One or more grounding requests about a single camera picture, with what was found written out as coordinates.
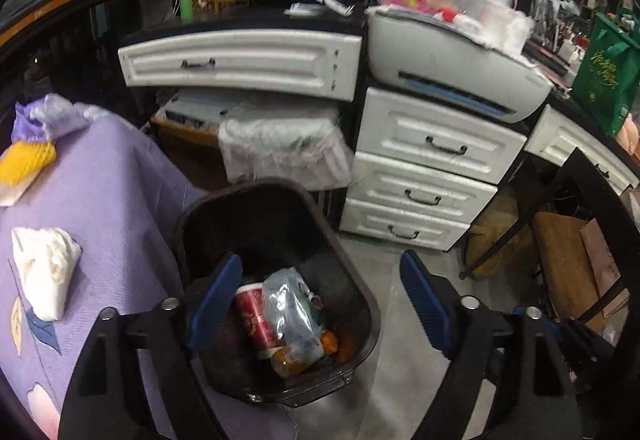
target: white drawer panel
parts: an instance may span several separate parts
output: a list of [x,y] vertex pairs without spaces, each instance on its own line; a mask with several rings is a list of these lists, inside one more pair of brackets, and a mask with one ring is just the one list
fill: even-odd
[[371,87],[357,149],[497,184],[525,141],[476,116]]
[[277,90],[353,100],[362,38],[310,30],[224,30],[118,50],[127,86]]
[[449,250],[469,225],[347,198],[340,229],[413,246]]
[[391,158],[357,151],[356,183],[347,197],[471,223],[497,192],[493,185]]
[[524,149],[561,166],[576,147],[598,166],[616,194],[621,194],[629,185],[638,186],[638,178],[617,156],[587,130],[549,105],[545,106]]

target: purple blanket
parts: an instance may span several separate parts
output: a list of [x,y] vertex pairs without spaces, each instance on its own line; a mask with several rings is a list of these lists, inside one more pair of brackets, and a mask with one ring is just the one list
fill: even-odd
[[[56,143],[58,158],[13,207],[0,212],[0,368],[32,418],[57,437],[76,360],[100,309],[149,311],[182,293],[170,250],[174,226],[200,192],[148,137],[113,117]],[[44,323],[24,298],[13,260],[13,227],[60,227],[82,247],[60,321]],[[162,434],[173,436],[153,384],[145,387]],[[282,411],[213,395],[233,439],[290,439]]]

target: bolt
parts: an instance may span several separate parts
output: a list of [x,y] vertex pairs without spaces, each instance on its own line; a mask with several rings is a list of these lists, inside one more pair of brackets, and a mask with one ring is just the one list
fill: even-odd
[[529,317],[535,320],[538,320],[540,319],[540,317],[542,317],[542,312],[540,311],[539,308],[536,308],[535,306],[528,307],[526,313]]
[[162,310],[175,310],[178,306],[180,306],[180,301],[176,297],[168,297],[160,303]]
[[477,310],[480,308],[480,301],[473,297],[472,295],[465,295],[462,299],[460,299],[462,306],[469,310]]
[[115,317],[118,313],[115,308],[107,306],[107,308],[103,308],[100,312],[100,319],[103,321],[108,321],[109,319]]

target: drawer handle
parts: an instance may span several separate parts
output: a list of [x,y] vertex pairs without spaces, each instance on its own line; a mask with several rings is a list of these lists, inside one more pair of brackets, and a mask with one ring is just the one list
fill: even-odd
[[460,156],[466,153],[466,145],[460,146],[460,149],[449,149],[448,147],[441,147],[433,143],[433,136],[428,136],[424,139],[424,141],[427,142],[430,146],[435,147],[438,151],[442,151],[443,153]]
[[438,203],[440,203],[440,200],[442,199],[441,197],[436,196],[435,198],[433,198],[433,201],[422,201],[422,200],[419,200],[418,198],[412,197],[411,189],[406,189],[404,191],[404,195],[407,198],[409,198],[411,201],[415,201],[415,203],[421,203],[423,205],[431,205],[431,206],[437,205]]
[[596,164],[596,169],[601,175],[603,175],[607,180],[609,180],[609,171],[603,171],[602,169],[600,169],[600,164]]
[[394,226],[393,225],[389,225],[387,227],[388,231],[391,232],[394,236],[396,237],[400,237],[401,239],[415,239],[416,237],[418,237],[418,234],[420,234],[420,232],[418,230],[416,230],[414,232],[414,235],[402,235],[402,234],[398,234],[394,232]]
[[205,68],[206,66],[215,66],[215,65],[216,65],[215,58],[210,58],[209,62],[204,62],[204,63],[200,62],[196,64],[189,64],[188,60],[183,60],[180,67],[181,68]]

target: gray floor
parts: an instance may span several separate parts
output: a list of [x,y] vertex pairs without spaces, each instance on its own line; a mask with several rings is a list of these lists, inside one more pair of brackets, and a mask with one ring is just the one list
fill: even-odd
[[[345,236],[340,241],[378,301],[382,330],[350,385],[290,412],[298,424],[298,440],[410,439],[449,361],[430,346],[402,287],[398,262],[406,247]],[[505,311],[518,303],[508,277],[492,277],[490,283],[461,281],[459,250],[417,251],[429,271],[447,277],[460,294],[474,294],[490,308]],[[482,432],[493,395],[494,387],[485,381],[465,438]]]

